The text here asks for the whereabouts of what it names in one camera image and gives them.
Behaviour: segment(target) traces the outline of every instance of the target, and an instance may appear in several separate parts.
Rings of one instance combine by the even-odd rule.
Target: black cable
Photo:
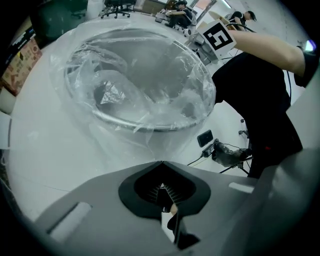
[[[229,145],[229,146],[231,146],[231,147],[235,147],[235,148],[238,148],[238,149],[240,149],[240,147],[238,147],[238,146],[234,146],[234,145],[231,145],[231,144],[228,144],[228,143],[222,143],[223,145]]]
[[[234,26],[240,26],[240,27],[245,28],[246,30],[249,30],[250,32],[256,33],[256,32],[253,31],[252,29],[248,28],[246,25],[238,24],[238,23],[236,23],[236,22],[231,22],[231,23],[229,23],[229,24],[227,24],[227,25],[225,25],[225,26],[228,27],[228,26],[232,26],[232,25],[234,25]]]
[[[238,166],[239,169],[241,169],[244,173],[246,173],[247,175],[249,175],[249,172],[247,172],[245,169],[241,168]]]
[[[228,59],[232,59],[233,57],[227,57],[227,58],[222,58],[221,60],[228,60]]]
[[[191,165],[191,164],[195,163],[196,161],[200,160],[202,157],[203,157],[203,155],[201,155],[197,160],[194,160],[193,162],[188,163],[187,165],[189,166],[189,165]]]
[[[231,168],[237,166],[238,164],[243,163],[243,162],[248,161],[248,160],[251,160],[251,159],[253,159],[252,156],[251,156],[251,157],[248,157],[248,158],[246,158],[246,159],[244,159],[244,160],[242,160],[242,161],[240,161],[240,162],[238,162],[238,163],[236,163],[236,164],[234,164],[234,165],[232,165],[232,166],[230,166],[230,167],[228,167],[227,169],[224,169],[224,170],[220,171],[219,173],[220,173],[220,174],[223,174],[224,172],[230,170]]]
[[[289,76],[289,72],[287,71],[286,74],[288,75],[288,80],[289,80],[289,87],[290,87],[290,105],[291,105],[291,82],[290,82],[290,76]]]

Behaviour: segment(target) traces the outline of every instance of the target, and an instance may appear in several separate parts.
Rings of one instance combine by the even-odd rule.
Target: cable
[[[229,23],[229,24],[227,24],[227,25],[225,25],[225,26],[228,27],[228,26],[232,26],[232,25],[234,25],[234,26],[240,26],[240,27],[245,28],[246,30],[249,30],[250,32],[256,33],[256,32],[253,31],[252,29],[248,28],[246,25],[238,24],[238,23],[236,23],[236,22],[231,22],[231,23]]]
[[[0,178],[0,182],[6,187],[7,190],[9,190],[12,194],[14,194],[11,188],[5,183],[5,181],[2,178]]]
[[[239,52],[239,49],[236,50],[236,53],[233,57],[236,57],[238,52]]]
[[[198,162],[195,165],[192,165],[191,167],[195,167],[195,166],[201,164],[202,162],[206,161],[207,159],[212,159],[212,158],[211,157],[207,157],[207,158],[203,159],[201,162]]]
[[[238,147],[238,146],[234,146],[234,145],[231,145],[231,144],[228,144],[228,143],[222,143],[223,145],[229,145],[229,146],[231,146],[231,147],[235,147],[235,148],[238,148],[238,149],[240,149],[240,147]]]
[[[200,160],[202,157],[203,157],[203,155],[201,155],[197,160],[194,160],[194,161],[192,161],[191,163],[188,163],[188,164],[187,164],[187,166],[189,166],[189,165],[191,165],[191,164],[195,163],[196,161]]]
[[[224,170],[220,171],[219,173],[220,173],[220,174],[223,174],[224,172],[230,170],[231,168],[237,166],[238,164],[243,163],[243,162],[248,161],[248,160],[251,160],[251,159],[253,159],[253,157],[248,157],[248,158],[246,158],[246,159],[244,159],[244,160],[242,160],[242,161],[240,161],[240,162],[238,162],[238,163],[236,163],[236,164],[228,167],[227,169],[224,169]]]
[[[232,59],[233,57],[227,57],[227,58],[222,58],[221,60],[228,60],[228,59]]]
[[[249,172],[247,172],[245,169],[243,169],[243,168],[241,168],[241,167],[239,167],[239,166],[238,166],[238,168],[239,168],[240,170],[242,170],[244,173],[246,173],[247,175],[249,175]]]
[[[292,90],[291,90],[291,82],[290,82],[290,76],[289,76],[289,72],[287,71],[286,72],[286,74],[288,75],[288,80],[289,80],[289,87],[290,87],[290,105],[291,105],[291,92],[292,92]]]

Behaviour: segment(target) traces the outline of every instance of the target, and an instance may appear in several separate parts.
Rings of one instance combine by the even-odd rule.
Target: office chair
[[[125,10],[128,11],[128,6],[134,6],[136,4],[136,1],[137,0],[105,0],[105,9],[103,10],[101,19],[103,19],[104,16],[109,17],[110,14],[115,14],[115,19],[118,18],[118,14],[122,14],[122,16],[127,15],[127,17],[130,18],[130,14],[123,11],[124,6],[126,6]]]

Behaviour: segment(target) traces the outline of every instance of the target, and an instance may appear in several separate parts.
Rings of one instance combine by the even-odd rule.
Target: black pants
[[[187,28],[189,23],[189,20],[184,15],[172,15],[169,21],[169,25],[172,27],[176,24],[180,24],[182,27]]]

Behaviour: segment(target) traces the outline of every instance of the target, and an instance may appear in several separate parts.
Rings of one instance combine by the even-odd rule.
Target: wall
[[[240,2],[240,0],[226,0],[227,3],[232,7],[234,11],[239,11],[244,13],[246,11],[243,4]]]
[[[305,42],[308,35],[292,13],[279,0],[229,0],[233,5],[239,2],[245,11],[253,11],[257,22],[248,21],[247,26],[261,33],[274,35],[292,45]]]
[[[303,148],[319,148],[320,145],[319,78],[320,70],[318,68],[305,92],[287,111]]]
[[[233,9],[227,7],[221,0],[217,0],[217,2],[210,8],[209,11],[215,12],[221,16],[226,16],[227,14],[230,14],[233,12]],[[214,19],[209,15],[209,12],[207,12],[203,18],[198,22],[198,25],[201,24],[201,22],[210,23],[213,22]]]
[[[187,6],[190,6],[193,3],[194,0],[186,0]]]
[[[144,6],[146,0],[136,0],[134,8],[138,10],[142,10],[142,6]]]

